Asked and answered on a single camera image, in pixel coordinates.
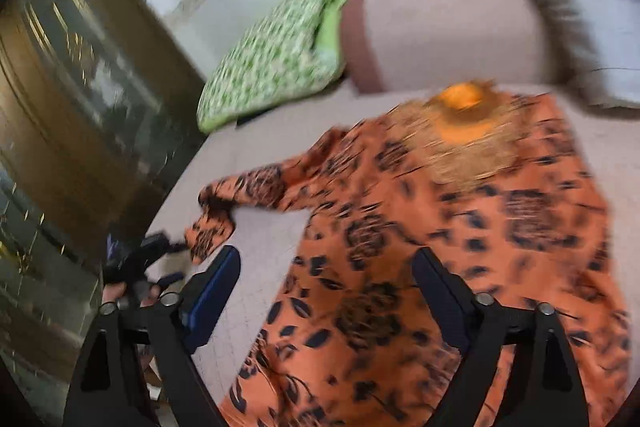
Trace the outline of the person left hand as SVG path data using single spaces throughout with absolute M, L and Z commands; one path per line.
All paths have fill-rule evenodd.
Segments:
M 101 303 L 119 303 L 126 301 L 130 306 L 148 307 L 154 305 L 160 297 L 160 288 L 149 282 L 134 283 L 130 291 L 125 283 L 105 285 L 102 291 Z

